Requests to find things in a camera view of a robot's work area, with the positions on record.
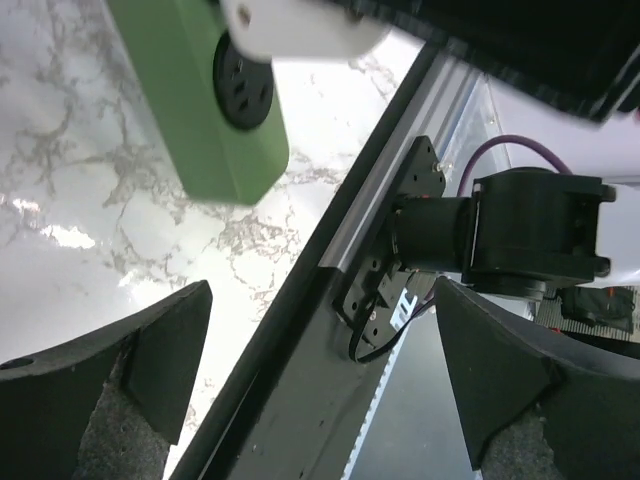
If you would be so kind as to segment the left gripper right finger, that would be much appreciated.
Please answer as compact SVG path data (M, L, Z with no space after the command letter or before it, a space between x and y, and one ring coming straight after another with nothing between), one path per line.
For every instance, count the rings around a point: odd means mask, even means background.
M472 468L532 415L533 436L565 479L639 476L639 362L435 283L440 338Z

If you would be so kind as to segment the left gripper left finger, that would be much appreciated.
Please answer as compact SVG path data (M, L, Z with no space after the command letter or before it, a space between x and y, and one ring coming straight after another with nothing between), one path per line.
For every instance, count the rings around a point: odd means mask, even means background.
M212 305L199 281L1 366L4 479L160 479L178 443Z

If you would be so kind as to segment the green power strip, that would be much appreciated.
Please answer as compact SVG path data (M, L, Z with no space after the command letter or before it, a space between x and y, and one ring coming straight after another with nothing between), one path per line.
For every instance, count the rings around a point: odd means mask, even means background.
M271 64L239 51L218 1L108 7L187 195L258 203L289 159Z

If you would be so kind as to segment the white adapter plug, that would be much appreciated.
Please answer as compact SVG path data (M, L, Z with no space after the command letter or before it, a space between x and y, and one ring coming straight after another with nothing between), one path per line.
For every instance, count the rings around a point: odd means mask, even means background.
M221 0L235 46L246 57L349 60L363 56L390 28L327 1Z

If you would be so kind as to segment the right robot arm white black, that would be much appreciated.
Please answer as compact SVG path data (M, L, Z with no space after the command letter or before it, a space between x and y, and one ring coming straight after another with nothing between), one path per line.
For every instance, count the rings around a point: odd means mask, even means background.
M375 13L562 113L601 123L639 104L635 1L385 1ZM467 197L407 201L394 219L404 265L531 299L609 276L622 189L532 149L548 168L476 179Z

